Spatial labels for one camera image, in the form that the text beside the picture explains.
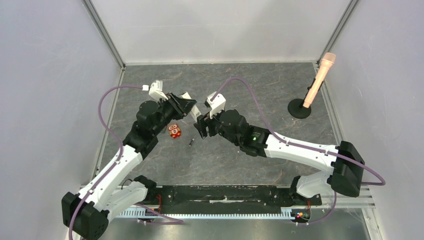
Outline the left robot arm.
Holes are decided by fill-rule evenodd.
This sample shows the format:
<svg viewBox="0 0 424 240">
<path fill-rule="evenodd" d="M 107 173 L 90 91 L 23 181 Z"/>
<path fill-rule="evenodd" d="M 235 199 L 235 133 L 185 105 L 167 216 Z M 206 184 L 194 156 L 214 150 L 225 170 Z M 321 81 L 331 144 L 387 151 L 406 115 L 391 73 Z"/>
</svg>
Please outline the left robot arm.
<svg viewBox="0 0 424 240">
<path fill-rule="evenodd" d="M 67 192 L 63 196 L 62 217 L 70 240 L 74 233 L 86 240 L 97 240 L 126 209 L 141 201 L 152 204 L 156 200 L 156 189 L 136 180 L 122 190 L 115 189 L 158 144 L 158 134 L 172 121 L 189 115 L 196 103 L 194 99 L 167 93 L 164 99 L 140 104 L 130 132 L 120 141 L 110 162 L 78 193 Z"/>
</svg>

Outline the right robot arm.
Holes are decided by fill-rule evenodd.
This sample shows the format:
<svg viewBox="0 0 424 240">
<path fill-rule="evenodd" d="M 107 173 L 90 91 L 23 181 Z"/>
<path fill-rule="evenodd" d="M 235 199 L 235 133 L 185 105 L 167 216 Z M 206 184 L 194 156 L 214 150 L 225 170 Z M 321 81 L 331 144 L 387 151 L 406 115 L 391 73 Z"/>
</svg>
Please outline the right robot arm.
<svg viewBox="0 0 424 240">
<path fill-rule="evenodd" d="M 288 196 L 295 204 L 329 191 L 353 198 L 360 195 L 364 170 L 359 165 L 365 162 L 350 142 L 323 145 L 272 134 L 250 125 L 235 109 L 200 115 L 194 127 L 202 138 L 219 135 L 249 156 L 285 159 L 317 169 L 293 179 Z"/>
</svg>

